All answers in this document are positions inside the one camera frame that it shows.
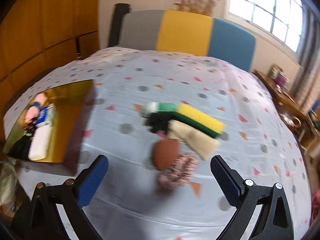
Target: black cloth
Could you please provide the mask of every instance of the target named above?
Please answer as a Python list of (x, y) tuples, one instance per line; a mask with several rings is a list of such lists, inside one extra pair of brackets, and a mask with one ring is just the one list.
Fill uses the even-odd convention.
[(147, 120), (147, 126), (151, 126), (150, 131), (156, 133), (158, 131), (168, 132), (169, 121), (174, 119), (171, 112), (152, 113)]
[(22, 138), (12, 146), (10, 149), (8, 156), (24, 161), (30, 161), (28, 158), (29, 149), (31, 145), (31, 137), (26, 135), (22, 136)]

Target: bed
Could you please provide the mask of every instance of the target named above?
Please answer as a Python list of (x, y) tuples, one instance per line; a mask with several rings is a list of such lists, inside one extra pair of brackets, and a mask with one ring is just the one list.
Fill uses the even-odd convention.
[[(97, 98), (84, 132), (78, 173), (99, 154), (109, 159), (107, 175), (83, 209), (103, 239), (216, 239), (235, 212), (212, 176), (209, 161), (199, 159), (191, 183), (171, 194), (159, 191), (150, 153), (165, 134), (151, 133), (139, 113), (151, 101), (185, 103), (225, 123), (212, 155), (221, 155), (244, 179), (258, 185), (280, 182), (295, 239), (307, 231), (311, 199), (301, 152), (256, 76), (205, 55), (102, 49), (53, 70), (28, 88), (4, 117), (6, 136), (36, 93), (86, 79), (95, 80)], [(181, 152), (192, 150), (183, 145)], [(18, 177), (29, 197), (40, 181), (56, 185), (68, 178), (28, 166)], [(61, 207), (59, 211), (69, 237), (77, 239)], [(257, 207), (243, 239), (249, 238), (259, 212)]]

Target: yellow sponge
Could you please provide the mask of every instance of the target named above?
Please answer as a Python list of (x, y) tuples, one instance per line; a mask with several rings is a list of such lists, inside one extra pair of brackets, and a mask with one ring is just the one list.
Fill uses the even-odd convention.
[(224, 123), (186, 104), (179, 104), (176, 112), (202, 124), (216, 133), (221, 134), (224, 129)]

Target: headboard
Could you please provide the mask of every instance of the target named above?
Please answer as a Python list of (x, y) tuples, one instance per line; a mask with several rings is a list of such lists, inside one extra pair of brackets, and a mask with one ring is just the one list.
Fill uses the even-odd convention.
[(216, 57), (249, 71), (255, 36), (224, 20), (173, 11), (136, 11), (124, 16), (119, 45), (139, 50)]

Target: wooden furniture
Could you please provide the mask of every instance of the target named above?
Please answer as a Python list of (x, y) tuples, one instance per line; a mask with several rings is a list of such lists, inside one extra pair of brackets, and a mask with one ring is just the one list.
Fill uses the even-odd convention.
[[(284, 95), (283, 93), (280, 94), (278, 92), (276, 88), (276, 83), (270, 77), (268, 77), (266, 74), (258, 70), (255, 70), (254, 74), (267, 87), (267, 89), (269, 90), (273, 98), (273, 102), (275, 103), (275, 105), (277, 105), (278, 103), (282, 103), (283, 105), (288, 107), (300, 119), (302, 120), (308, 119), (308, 117), (303, 112), (301, 112), (301, 106), (299, 104), (292, 102), (286, 95)], [(282, 89), (282, 91), (287, 93), (294, 100), (294, 98), (290, 95), (290, 93), (286, 89)]]
[(312, 159), (317, 160), (320, 157), (320, 150), (315, 149), (315, 147), (320, 143), (320, 132), (313, 125), (313, 122), (309, 115), (308, 115), (307, 122), (312, 131), (313, 140), (307, 146), (305, 154), (309, 154)]
[(17, 0), (0, 24), (0, 141), (3, 108), (15, 93), (98, 49), (98, 0)]

